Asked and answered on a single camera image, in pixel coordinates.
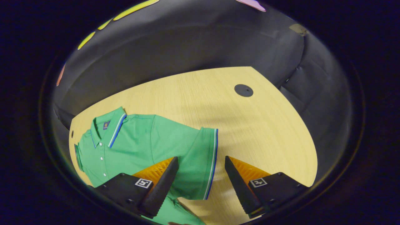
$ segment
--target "table top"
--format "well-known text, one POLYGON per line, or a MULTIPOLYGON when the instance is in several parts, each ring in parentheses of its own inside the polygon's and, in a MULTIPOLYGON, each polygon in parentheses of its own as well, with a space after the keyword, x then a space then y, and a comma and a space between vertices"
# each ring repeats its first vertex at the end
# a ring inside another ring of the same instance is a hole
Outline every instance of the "table top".
POLYGON ((314 143, 293 106, 252 67, 227 67, 140 84, 78 114, 71 123, 69 147, 75 170, 86 184, 91 183, 78 168, 74 144, 90 128, 94 117, 120 106, 128 115, 156 114, 196 129, 219 129, 216 169, 208 200, 179 198, 207 225, 250 221, 224 169, 226 155, 270 174, 284 172, 305 186, 314 182, 317 172, 314 143), (249 86, 254 94, 238 95, 234 90, 237 84, 249 86))

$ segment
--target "green polo shirt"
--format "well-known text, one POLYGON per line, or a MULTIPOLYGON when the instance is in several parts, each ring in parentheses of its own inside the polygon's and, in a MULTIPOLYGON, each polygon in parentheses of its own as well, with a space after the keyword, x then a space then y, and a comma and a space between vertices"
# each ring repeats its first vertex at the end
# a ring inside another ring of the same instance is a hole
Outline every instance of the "green polo shirt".
POLYGON ((76 159, 97 187, 119 173, 134 174, 177 156, 179 169, 168 198, 207 199, 215 170, 217 132, 157 115, 127 116, 120 107, 93 119, 75 147, 76 159))

